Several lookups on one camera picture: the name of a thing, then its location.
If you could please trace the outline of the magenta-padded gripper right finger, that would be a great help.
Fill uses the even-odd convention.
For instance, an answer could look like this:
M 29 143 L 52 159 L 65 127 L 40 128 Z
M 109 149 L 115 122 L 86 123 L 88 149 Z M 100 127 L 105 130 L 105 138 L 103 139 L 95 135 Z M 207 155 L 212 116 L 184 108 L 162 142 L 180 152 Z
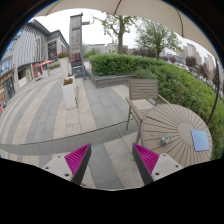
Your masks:
M 136 143 L 132 154 L 145 185 L 182 169 L 182 166 L 168 154 L 157 154 Z

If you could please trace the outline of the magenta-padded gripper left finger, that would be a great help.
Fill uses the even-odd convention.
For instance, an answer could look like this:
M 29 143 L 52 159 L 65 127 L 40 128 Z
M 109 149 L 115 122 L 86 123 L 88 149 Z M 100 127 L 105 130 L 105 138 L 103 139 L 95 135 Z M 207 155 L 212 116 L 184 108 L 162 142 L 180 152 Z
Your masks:
M 86 144 L 65 155 L 56 155 L 43 167 L 43 170 L 80 185 L 90 156 L 91 144 Z

